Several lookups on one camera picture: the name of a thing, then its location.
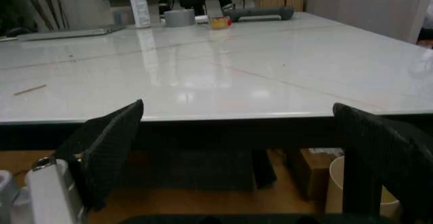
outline wooden cabinet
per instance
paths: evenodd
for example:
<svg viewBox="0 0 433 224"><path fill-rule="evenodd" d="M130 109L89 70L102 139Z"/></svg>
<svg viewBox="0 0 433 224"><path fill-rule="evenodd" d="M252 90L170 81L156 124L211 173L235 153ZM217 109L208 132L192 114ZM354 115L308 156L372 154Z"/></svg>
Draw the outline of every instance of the wooden cabinet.
<svg viewBox="0 0 433 224"><path fill-rule="evenodd" d="M302 12L304 0L256 0L256 7L293 7L296 12Z"/></svg>

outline black table frame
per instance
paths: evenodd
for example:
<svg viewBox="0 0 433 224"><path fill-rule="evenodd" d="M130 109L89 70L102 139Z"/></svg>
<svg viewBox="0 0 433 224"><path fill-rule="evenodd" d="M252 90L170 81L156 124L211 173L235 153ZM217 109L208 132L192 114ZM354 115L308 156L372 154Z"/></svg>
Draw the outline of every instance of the black table frame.
<svg viewBox="0 0 433 224"><path fill-rule="evenodd" d="M432 134L433 114L389 115ZM81 123L0 124L0 151L54 150ZM133 149L346 149L343 211L378 215L381 183L346 147L333 117L141 122Z"/></svg>

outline cardboard box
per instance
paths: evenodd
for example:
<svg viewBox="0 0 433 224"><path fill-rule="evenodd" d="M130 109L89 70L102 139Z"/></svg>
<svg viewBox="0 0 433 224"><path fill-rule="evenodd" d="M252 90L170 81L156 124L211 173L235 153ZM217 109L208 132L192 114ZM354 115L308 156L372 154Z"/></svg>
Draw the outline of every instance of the cardboard box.
<svg viewBox="0 0 433 224"><path fill-rule="evenodd" d="M292 7L296 12L302 12L304 0L256 0L256 7Z"/></svg>
<svg viewBox="0 0 433 224"><path fill-rule="evenodd" d="M286 163L300 192L307 200L326 200L329 165L341 149L305 148L285 150Z"/></svg>

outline yellow object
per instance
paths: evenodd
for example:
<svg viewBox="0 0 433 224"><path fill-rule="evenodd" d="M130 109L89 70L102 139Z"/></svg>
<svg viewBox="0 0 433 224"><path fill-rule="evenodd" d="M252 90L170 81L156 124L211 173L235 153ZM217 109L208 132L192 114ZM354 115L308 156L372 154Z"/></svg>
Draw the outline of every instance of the yellow object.
<svg viewBox="0 0 433 224"><path fill-rule="evenodd" d="M213 29L221 29L229 27L231 25L231 21L229 17L217 17L211 18L209 24Z"/></svg>
<svg viewBox="0 0 433 224"><path fill-rule="evenodd" d="M344 156L332 161L329 166L329 183L326 199L326 213L341 213L343 210L343 179ZM400 202L385 188L382 187L382 199L380 202L380 215L394 220L400 218Z"/></svg>

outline laptop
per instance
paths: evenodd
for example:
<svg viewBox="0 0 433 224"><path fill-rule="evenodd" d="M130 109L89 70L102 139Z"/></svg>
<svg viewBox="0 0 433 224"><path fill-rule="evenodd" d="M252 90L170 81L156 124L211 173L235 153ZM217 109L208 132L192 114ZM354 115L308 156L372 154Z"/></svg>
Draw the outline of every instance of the laptop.
<svg viewBox="0 0 433 224"><path fill-rule="evenodd" d="M94 35L105 35L120 29L123 29L123 25L104 25L99 27L88 27L79 29L60 29L50 30L46 32L37 32L19 35L20 41L31 41L31 40L46 40L46 39L57 39L57 38L76 38L79 36L94 36Z"/></svg>

